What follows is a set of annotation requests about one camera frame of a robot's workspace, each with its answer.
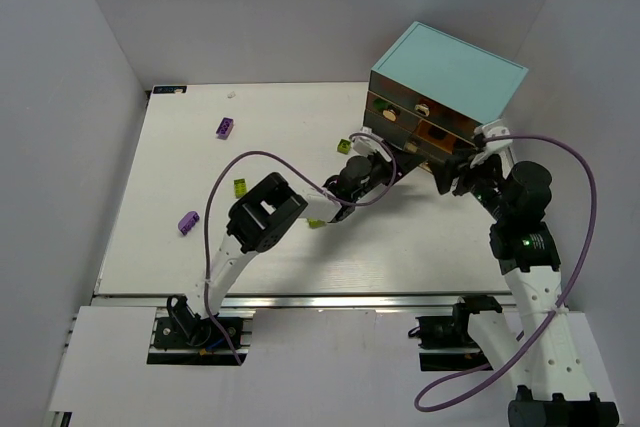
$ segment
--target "white panel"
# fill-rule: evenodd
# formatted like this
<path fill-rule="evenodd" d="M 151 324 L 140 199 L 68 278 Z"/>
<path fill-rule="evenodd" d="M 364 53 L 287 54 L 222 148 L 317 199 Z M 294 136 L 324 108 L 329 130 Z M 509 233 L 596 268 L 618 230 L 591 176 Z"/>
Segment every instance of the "white panel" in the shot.
<path fill-rule="evenodd" d="M 186 94 L 153 95 L 99 293 L 191 292 L 204 275 L 203 221 L 186 237 L 177 223 L 191 210 L 204 215 L 223 168 L 263 149 L 322 184 L 345 165 L 336 147 L 361 127 L 365 96 L 366 84 L 189 86 Z M 228 140 L 215 136 L 222 117 L 235 119 Z M 213 202 L 213 248 L 235 202 L 233 179 L 252 188 L 273 171 L 294 189 L 306 185 L 271 159 L 242 160 Z M 416 169 L 344 222 L 310 229 L 299 220 L 231 292 L 506 292 L 489 248 L 490 224 L 472 196 L 440 196 L 431 175 Z"/>
<path fill-rule="evenodd" d="M 528 77 L 507 111 L 515 131 L 558 137 L 584 154 L 599 189 L 598 226 L 571 304 L 586 311 L 621 408 L 640 424 L 635 346 L 640 271 L 640 0 L 548 0 L 516 61 Z M 523 142 L 522 159 L 554 175 L 550 225 L 565 278 L 575 265 L 589 194 L 579 165 L 556 148 Z"/>
<path fill-rule="evenodd" d="M 83 308 L 51 403 L 71 427 L 184 425 L 507 426 L 513 397 L 496 384 L 441 412 L 413 408 L 417 392 L 445 375 L 420 372 L 412 314 L 260 311 L 242 367 L 146 365 L 155 309 Z M 602 400 L 614 400 L 583 314 L 571 314 L 581 355 Z M 509 321 L 518 330 L 517 316 Z M 445 383 L 435 404 L 481 382 L 480 372 Z"/>
<path fill-rule="evenodd" d="M 97 0 L 142 80 L 366 80 L 419 20 L 513 57 L 544 0 Z"/>
<path fill-rule="evenodd" d="M 144 93 L 94 0 L 0 0 L 0 418 L 40 425 Z"/>

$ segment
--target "teal cabinet top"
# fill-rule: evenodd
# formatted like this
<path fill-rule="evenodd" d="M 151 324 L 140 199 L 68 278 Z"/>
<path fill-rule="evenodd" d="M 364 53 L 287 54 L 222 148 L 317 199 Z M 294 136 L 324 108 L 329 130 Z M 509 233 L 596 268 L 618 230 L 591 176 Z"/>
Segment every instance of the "teal cabinet top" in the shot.
<path fill-rule="evenodd" d="M 419 22 L 372 70 L 482 124 L 502 115 L 528 71 Z"/>

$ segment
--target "yellow-green block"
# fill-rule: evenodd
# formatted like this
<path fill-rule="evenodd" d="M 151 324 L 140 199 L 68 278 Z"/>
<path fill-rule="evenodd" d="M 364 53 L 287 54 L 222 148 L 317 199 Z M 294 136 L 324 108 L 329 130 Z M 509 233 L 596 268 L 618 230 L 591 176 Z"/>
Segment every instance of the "yellow-green block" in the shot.
<path fill-rule="evenodd" d="M 244 179 L 236 179 L 233 181 L 233 190 L 236 194 L 236 199 L 239 199 L 247 193 L 247 183 Z"/>
<path fill-rule="evenodd" d="M 338 143 L 338 152 L 341 154 L 348 154 L 350 150 L 351 142 L 346 139 L 340 139 L 340 142 Z"/>
<path fill-rule="evenodd" d="M 311 227 L 312 229 L 317 229 L 319 227 L 324 227 L 325 225 L 327 225 L 327 223 L 323 220 L 307 219 L 307 222 L 309 222 L 309 227 Z"/>

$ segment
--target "gray wall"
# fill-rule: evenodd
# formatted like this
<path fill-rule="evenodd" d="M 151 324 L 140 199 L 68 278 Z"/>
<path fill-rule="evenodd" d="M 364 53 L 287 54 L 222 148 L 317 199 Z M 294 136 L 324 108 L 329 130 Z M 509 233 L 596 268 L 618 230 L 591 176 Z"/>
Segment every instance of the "gray wall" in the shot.
<path fill-rule="evenodd" d="M 630 425 L 640 425 L 639 33 L 640 0 L 547 0 L 516 58 L 531 70 L 507 112 L 514 130 L 565 140 L 595 170 L 598 226 L 572 305 L 588 315 Z M 554 174 L 549 218 L 566 274 L 587 223 L 585 177 L 554 148 L 516 152 Z"/>
<path fill-rule="evenodd" d="M 40 425 L 144 102 L 94 0 L 0 0 L 2 425 Z"/>
<path fill-rule="evenodd" d="M 366 80 L 414 20 L 513 57 L 544 0 L 97 0 L 154 83 Z"/>

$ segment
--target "blue wire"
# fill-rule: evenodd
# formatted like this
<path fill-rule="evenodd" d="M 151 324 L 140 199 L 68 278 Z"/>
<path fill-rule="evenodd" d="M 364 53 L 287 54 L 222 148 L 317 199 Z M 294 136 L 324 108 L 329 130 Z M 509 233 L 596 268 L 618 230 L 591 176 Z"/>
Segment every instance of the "blue wire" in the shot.
<path fill-rule="evenodd" d="M 213 344 L 211 344 L 209 347 L 206 347 L 204 350 L 206 350 L 207 352 L 210 352 L 211 349 L 213 349 L 214 347 L 217 347 L 218 345 L 220 345 L 222 342 L 224 341 L 224 337 L 221 339 L 216 340 Z"/>

